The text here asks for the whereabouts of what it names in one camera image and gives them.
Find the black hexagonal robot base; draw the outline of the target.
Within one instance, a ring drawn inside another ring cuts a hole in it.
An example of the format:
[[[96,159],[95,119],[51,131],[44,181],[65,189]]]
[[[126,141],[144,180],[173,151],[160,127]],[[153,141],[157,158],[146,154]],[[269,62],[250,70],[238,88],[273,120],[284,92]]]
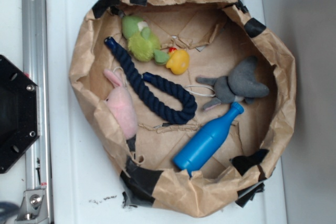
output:
[[[1,55],[1,174],[39,137],[38,86]]]

